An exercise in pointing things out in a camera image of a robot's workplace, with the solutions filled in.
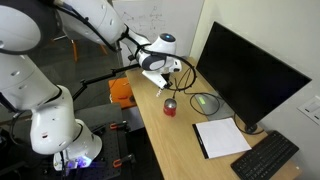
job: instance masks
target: white wall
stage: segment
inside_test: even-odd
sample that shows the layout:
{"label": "white wall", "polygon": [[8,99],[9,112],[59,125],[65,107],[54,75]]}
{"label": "white wall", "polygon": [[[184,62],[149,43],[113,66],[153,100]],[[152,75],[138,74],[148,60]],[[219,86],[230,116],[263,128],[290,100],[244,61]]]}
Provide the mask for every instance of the white wall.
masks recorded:
{"label": "white wall", "polygon": [[320,126],[298,109],[320,95],[320,1],[205,0],[191,56],[199,59],[214,21],[312,78],[312,82],[262,120],[300,147],[294,160],[301,179],[320,178]]}

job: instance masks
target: red cup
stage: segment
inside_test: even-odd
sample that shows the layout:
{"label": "red cup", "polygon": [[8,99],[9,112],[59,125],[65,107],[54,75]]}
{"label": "red cup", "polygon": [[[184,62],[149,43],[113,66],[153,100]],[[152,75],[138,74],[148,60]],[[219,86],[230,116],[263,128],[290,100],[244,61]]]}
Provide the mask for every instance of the red cup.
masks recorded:
{"label": "red cup", "polygon": [[163,112],[168,115],[174,117],[176,115],[177,102],[176,100],[169,98],[166,99],[163,106]]}

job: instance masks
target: black monitor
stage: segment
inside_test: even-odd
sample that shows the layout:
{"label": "black monitor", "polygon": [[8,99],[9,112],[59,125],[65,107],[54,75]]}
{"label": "black monitor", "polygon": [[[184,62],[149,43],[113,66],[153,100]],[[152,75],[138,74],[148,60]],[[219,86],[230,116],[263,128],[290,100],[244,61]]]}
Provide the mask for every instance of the black monitor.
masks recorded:
{"label": "black monitor", "polygon": [[256,123],[311,79],[214,22],[197,70],[246,124]]}

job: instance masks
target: keyboard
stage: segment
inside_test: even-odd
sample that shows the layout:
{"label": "keyboard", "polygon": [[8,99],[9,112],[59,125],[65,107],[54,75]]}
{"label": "keyboard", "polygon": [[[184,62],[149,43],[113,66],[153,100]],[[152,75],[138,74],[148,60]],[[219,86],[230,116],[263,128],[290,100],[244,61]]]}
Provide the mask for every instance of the keyboard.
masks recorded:
{"label": "keyboard", "polygon": [[270,179],[299,148],[290,140],[273,131],[231,164],[243,180]]}

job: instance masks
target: notepad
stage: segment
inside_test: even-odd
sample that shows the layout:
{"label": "notepad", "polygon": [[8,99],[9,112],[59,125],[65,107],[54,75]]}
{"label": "notepad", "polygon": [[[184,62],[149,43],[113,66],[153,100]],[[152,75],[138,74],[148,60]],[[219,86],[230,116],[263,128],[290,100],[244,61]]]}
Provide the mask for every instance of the notepad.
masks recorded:
{"label": "notepad", "polygon": [[232,118],[192,125],[205,159],[250,150]]}

